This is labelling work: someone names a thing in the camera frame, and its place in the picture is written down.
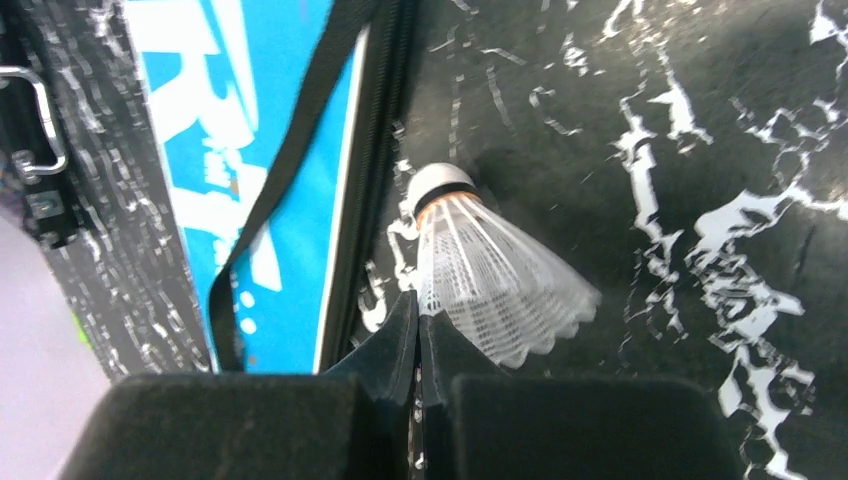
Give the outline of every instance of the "black and white marble pattern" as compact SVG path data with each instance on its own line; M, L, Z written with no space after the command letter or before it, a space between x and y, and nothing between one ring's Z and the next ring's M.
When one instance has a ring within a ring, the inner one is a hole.
M416 280L406 184L484 201L604 294L518 372L713 392L746 478L846 478L848 3L423 2L363 328Z
M44 44L34 60L50 77L90 222L47 259L94 353L111 379L210 370L122 3L14 1Z

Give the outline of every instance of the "shuttlecock cork base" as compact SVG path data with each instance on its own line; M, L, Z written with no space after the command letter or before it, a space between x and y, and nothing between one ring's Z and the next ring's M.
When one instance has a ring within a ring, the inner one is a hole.
M547 354L595 316L600 295L544 245L489 209L471 178L436 163L409 185L418 225L418 306L445 311L493 362Z

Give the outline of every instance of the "bag strap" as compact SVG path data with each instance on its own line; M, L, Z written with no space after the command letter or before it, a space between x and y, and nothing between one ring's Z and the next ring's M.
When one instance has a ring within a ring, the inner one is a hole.
M335 0L327 25L315 47L291 124L283 144L268 170L265 185L256 198L241 235L209 290L209 319L212 341L222 371L243 371L236 348L236 319L230 274L233 263L247 250L262 225L268 221L303 163L318 122L341 76L356 39L377 11L380 0Z

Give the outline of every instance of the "black object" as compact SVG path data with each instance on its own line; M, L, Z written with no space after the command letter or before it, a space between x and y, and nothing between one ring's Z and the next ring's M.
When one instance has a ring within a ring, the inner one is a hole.
M0 163L23 187L22 227L44 248L73 241L82 228L67 176L69 153L49 87L27 58L18 19L0 9Z
M408 460L421 413L431 479L741 478L720 417L696 387L509 377L446 316L419 319L415 292L320 376L116 385L63 478L409 478L423 464Z
M238 351L230 268L285 196L311 145L315 128L357 37L369 27L363 85L353 136L350 171L339 227L339 259L331 280L321 366L327 368L346 353L358 313L356 295L365 263L379 190L391 154L389 119L398 109L406 57L406 36L415 2L411 0L349 0L334 2L324 33L310 60L298 96L291 127L286 132L268 177L247 217L229 258L212 283L209 316L218 363L222 370L243 371Z

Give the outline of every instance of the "shuttlecock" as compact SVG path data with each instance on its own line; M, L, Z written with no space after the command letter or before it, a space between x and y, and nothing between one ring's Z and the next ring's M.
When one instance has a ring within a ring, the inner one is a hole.
M408 199L418 223L418 303L446 311L497 364L518 368L572 338L601 296L567 263L483 206L471 178L447 163L419 170Z

